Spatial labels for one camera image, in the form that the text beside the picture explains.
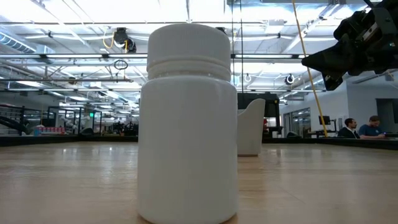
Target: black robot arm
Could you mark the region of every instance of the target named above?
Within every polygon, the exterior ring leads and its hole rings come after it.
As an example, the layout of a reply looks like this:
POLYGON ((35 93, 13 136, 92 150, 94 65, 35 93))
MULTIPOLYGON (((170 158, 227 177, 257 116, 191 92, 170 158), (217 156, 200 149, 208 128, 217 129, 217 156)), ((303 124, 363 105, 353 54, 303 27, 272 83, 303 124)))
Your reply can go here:
POLYGON ((322 72, 327 90, 336 89, 343 75, 376 74, 398 68, 398 0, 383 0, 372 9, 355 12, 334 32, 338 43, 302 60, 304 66, 322 72))

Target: ceiling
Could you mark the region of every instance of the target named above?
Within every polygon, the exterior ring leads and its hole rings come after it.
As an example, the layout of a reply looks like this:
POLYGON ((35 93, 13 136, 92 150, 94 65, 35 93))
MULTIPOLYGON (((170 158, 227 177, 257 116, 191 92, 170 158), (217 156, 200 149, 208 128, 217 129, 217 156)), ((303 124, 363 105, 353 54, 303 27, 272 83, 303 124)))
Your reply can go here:
MULTIPOLYGON (((367 8, 362 0, 297 0, 296 3, 308 54, 336 44, 333 31, 341 20, 367 8)), ((261 58, 262 54, 303 54, 289 0, 0 0, 0 35, 6 34, 32 47, 37 54, 71 54, 52 59, 51 63, 3 57, 0 77, 44 78, 47 82, 41 82, 42 87, 32 84, 34 81, 12 82, 8 88, 56 88, 57 91, 50 92, 54 97, 86 98, 68 99, 80 103, 137 103, 139 89, 147 81, 145 54, 149 35, 162 26, 187 22, 224 27, 232 54, 254 55, 254 58, 231 60, 235 75, 231 83, 237 89, 279 90, 278 95, 288 101, 293 100, 293 95, 286 96, 282 90, 310 91, 307 68, 300 60, 261 58), (104 46, 104 42, 111 45, 112 33, 118 27, 127 28, 127 34, 136 43, 137 54, 143 54, 142 58, 124 59, 127 69, 117 70, 116 58, 73 56, 123 54, 124 50, 115 45, 109 49, 104 46), (290 74, 296 79, 287 86, 284 78, 290 74), (69 78, 79 82, 68 83, 65 80, 69 78), (105 90, 84 90, 99 88, 105 90)), ((0 54, 21 52, 0 44, 0 54)), ((312 70, 312 73, 317 90, 323 90, 319 72, 312 70)), ((294 99, 303 95, 299 92, 294 99)))

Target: person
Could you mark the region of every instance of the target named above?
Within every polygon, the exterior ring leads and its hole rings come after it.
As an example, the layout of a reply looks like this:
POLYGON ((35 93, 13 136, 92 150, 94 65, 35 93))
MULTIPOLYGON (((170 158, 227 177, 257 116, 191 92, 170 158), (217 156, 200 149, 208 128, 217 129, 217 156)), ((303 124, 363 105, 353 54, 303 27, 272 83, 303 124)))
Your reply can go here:
POLYGON ((364 124, 359 129, 361 139, 384 139, 386 136, 379 128, 380 119, 378 116, 371 116, 369 123, 364 124))
POLYGON ((341 130, 338 131, 338 137, 344 138, 353 138, 359 139, 359 134, 355 131, 356 129, 356 121, 353 118, 348 118, 344 121, 346 127, 343 127, 341 130))

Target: white container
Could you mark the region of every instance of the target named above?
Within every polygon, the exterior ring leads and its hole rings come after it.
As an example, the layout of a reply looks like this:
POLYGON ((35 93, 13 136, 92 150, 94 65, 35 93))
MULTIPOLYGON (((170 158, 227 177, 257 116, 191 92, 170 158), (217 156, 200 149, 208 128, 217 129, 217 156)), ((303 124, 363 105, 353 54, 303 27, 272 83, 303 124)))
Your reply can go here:
POLYGON ((149 37, 141 91, 138 212, 152 223, 221 223, 238 209, 230 43, 178 24, 149 37))

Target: white cap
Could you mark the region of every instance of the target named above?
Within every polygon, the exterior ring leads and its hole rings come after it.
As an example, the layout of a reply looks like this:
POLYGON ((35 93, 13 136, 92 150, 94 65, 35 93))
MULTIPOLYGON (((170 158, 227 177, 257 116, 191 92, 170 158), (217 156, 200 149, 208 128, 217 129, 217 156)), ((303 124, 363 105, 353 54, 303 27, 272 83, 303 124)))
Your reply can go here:
POLYGON ((204 72, 230 81, 229 39, 222 31, 199 24, 162 27, 149 36, 147 71, 149 79, 165 72, 204 72))

